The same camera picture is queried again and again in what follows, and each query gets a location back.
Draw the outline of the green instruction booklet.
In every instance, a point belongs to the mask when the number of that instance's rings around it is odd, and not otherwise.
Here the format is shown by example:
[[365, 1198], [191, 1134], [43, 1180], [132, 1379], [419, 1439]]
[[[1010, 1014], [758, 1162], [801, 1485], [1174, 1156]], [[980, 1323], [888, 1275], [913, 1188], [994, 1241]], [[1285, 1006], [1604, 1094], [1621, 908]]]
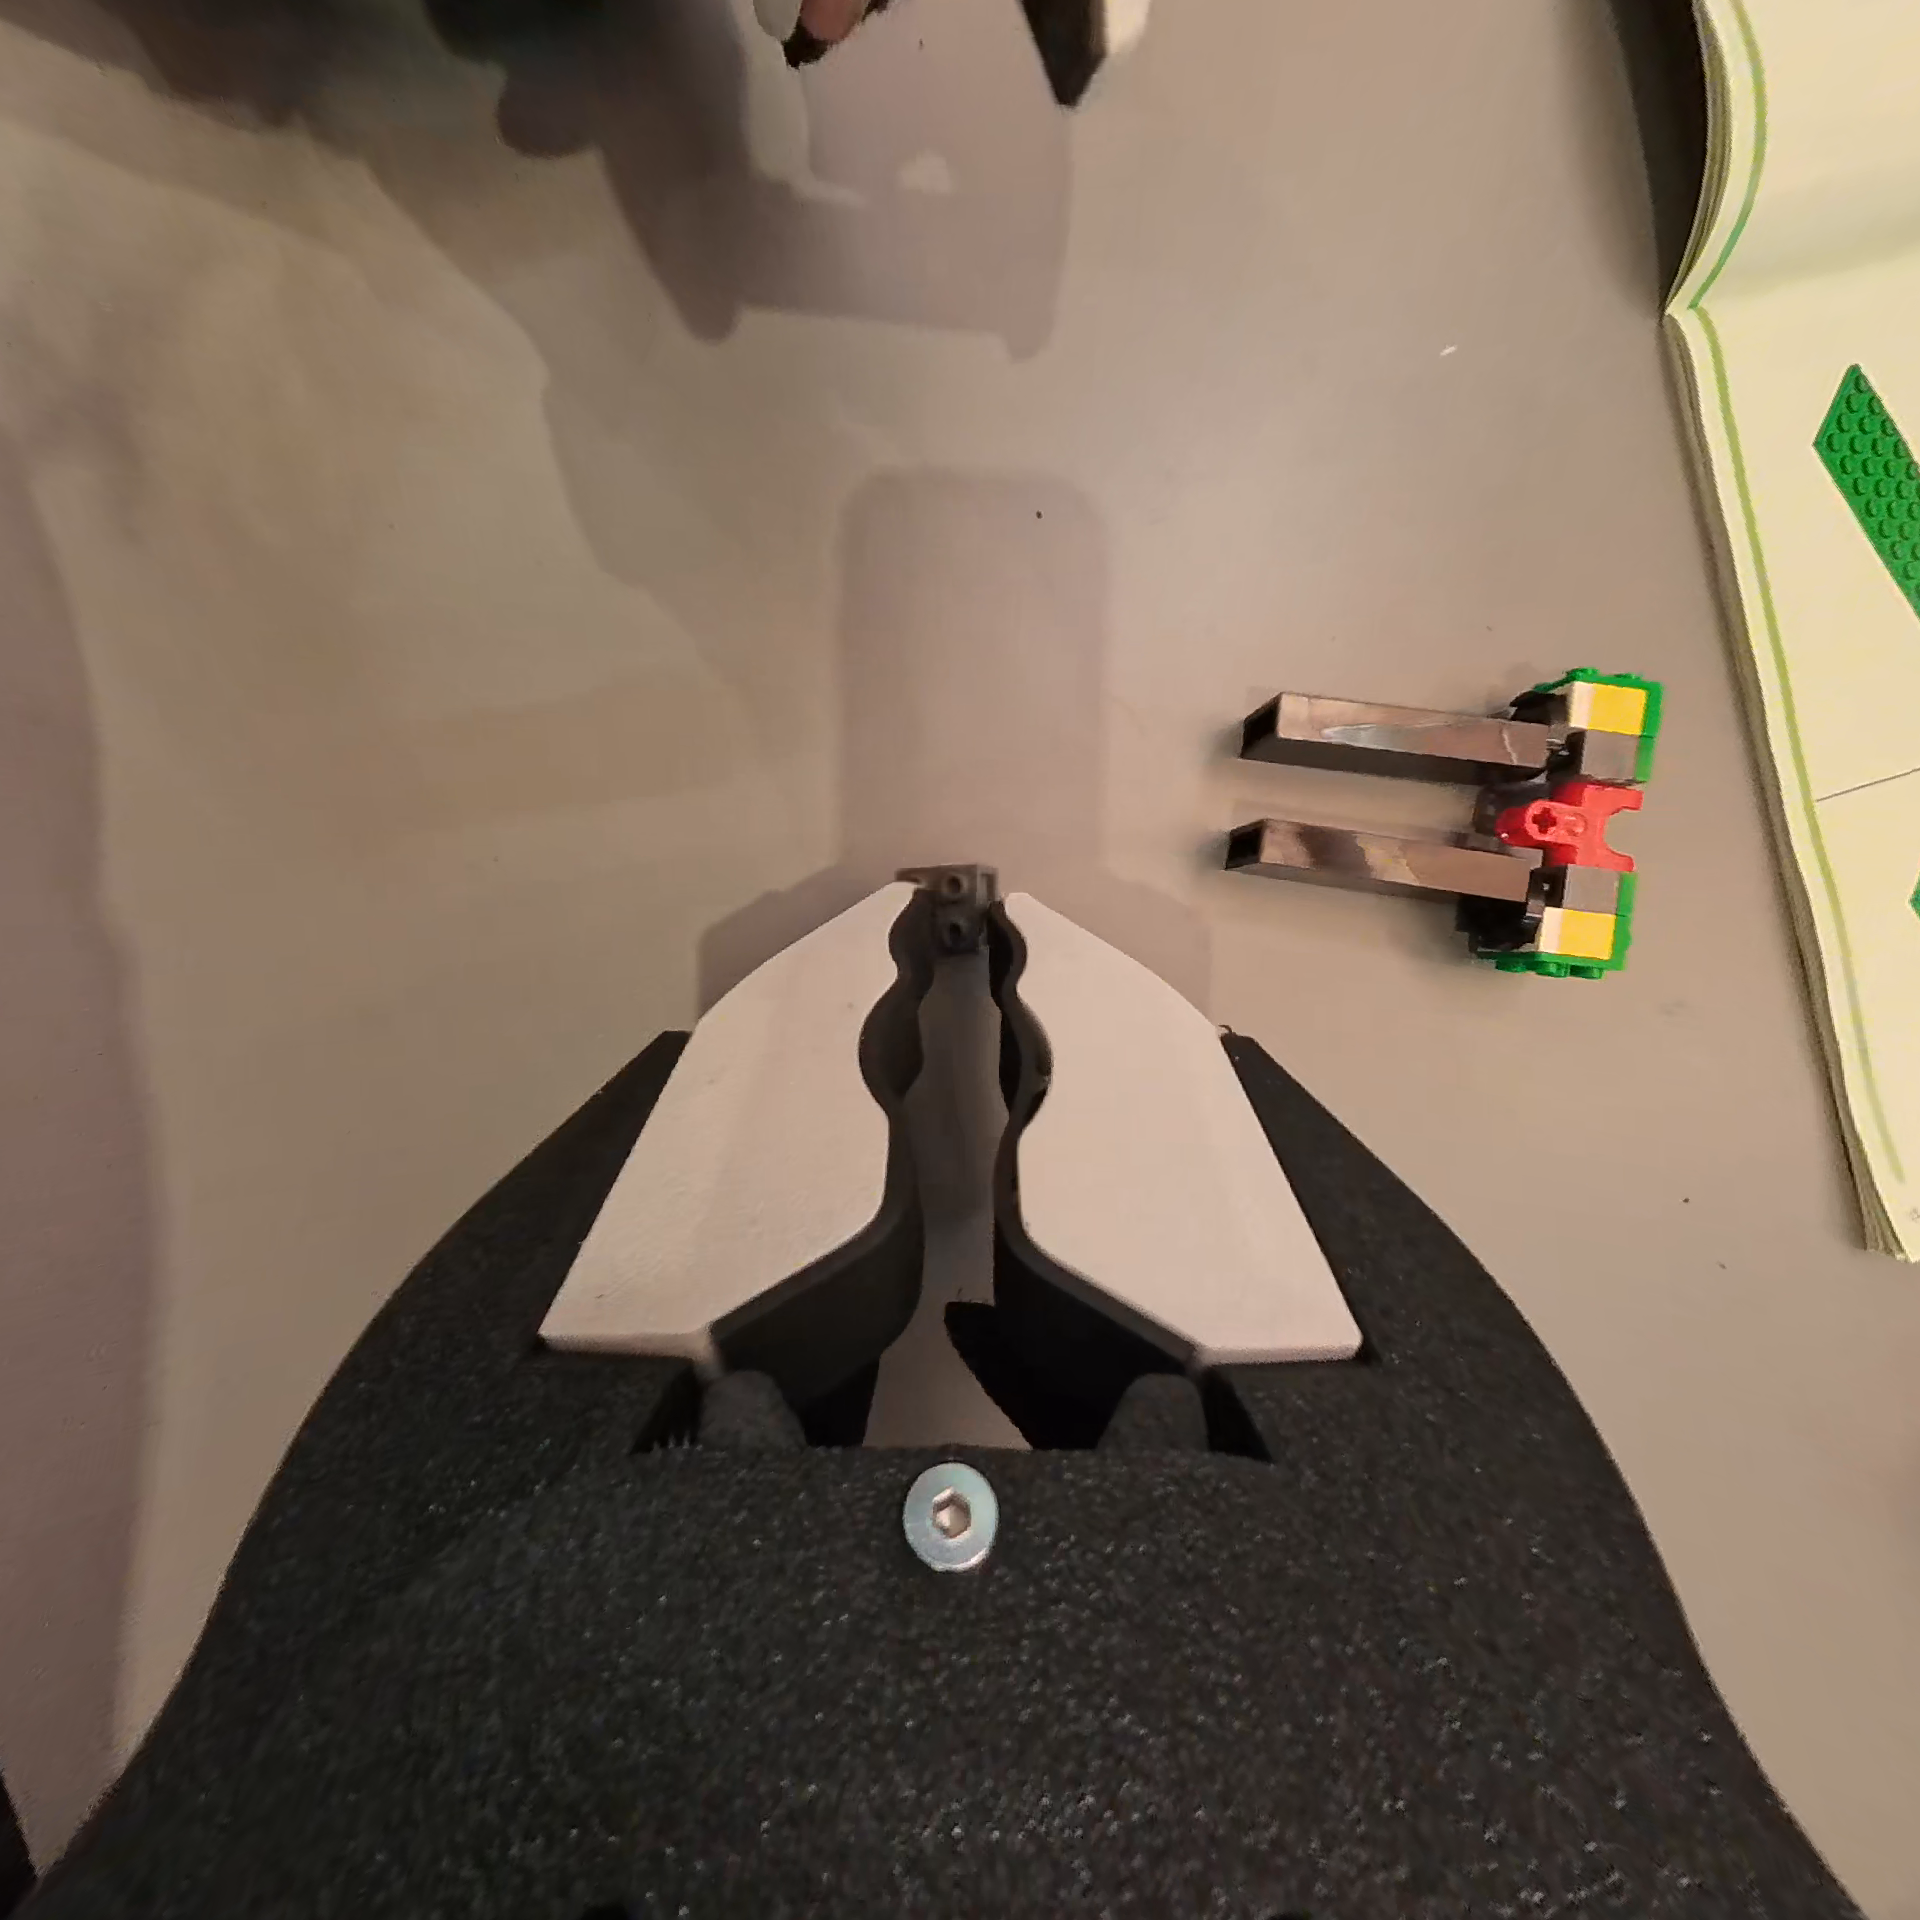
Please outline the green instruction booklet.
[[1665, 323], [1863, 1241], [1917, 1261], [1917, 2], [1694, 2]]

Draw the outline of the black green red brick assembly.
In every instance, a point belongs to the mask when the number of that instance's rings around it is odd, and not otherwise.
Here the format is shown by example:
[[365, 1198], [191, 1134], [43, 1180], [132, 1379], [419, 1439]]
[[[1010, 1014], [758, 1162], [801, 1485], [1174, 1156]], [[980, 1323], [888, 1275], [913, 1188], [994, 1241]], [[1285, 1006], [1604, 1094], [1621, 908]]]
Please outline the black green red brick assembly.
[[1227, 831], [1220, 867], [1450, 903], [1482, 967], [1606, 980], [1640, 903], [1609, 828], [1641, 810], [1662, 718], [1662, 683], [1600, 669], [1485, 716], [1278, 691], [1239, 722], [1239, 761], [1462, 786], [1475, 807], [1452, 835], [1252, 818]]

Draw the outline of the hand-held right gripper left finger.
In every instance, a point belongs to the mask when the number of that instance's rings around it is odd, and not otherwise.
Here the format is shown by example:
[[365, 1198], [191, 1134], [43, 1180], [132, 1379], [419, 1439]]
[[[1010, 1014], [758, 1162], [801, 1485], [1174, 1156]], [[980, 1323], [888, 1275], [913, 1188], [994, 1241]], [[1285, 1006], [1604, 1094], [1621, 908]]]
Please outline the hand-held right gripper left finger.
[[538, 1335], [758, 1371], [809, 1444], [862, 1444], [920, 1301], [920, 890], [888, 880], [691, 1029]]

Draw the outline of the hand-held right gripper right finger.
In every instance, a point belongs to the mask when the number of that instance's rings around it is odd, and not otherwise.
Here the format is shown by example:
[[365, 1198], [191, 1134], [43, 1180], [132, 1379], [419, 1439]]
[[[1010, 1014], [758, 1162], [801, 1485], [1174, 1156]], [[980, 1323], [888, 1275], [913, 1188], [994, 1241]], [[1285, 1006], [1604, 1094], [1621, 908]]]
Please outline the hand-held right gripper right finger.
[[1014, 890], [984, 917], [1003, 1135], [991, 1291], [948, 1339], [1030, 1450], [1092, 1450], [1140, 1381], [1197, 1444], [1215, 1379], [1361, 1353], [1227, 1040], [1128, 954]]

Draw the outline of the dark grey toy brick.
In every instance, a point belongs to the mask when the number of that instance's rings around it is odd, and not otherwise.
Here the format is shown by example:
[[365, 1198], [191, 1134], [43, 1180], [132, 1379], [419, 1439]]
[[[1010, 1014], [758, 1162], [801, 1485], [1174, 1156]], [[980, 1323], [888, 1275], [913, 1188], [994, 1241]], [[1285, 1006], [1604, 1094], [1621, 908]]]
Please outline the dark grey toy brick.
[[1000, 870], [984, 862], [899, 867], [925, 897], [925, 944], [938, 961], [984, 950], [1000, 901]]

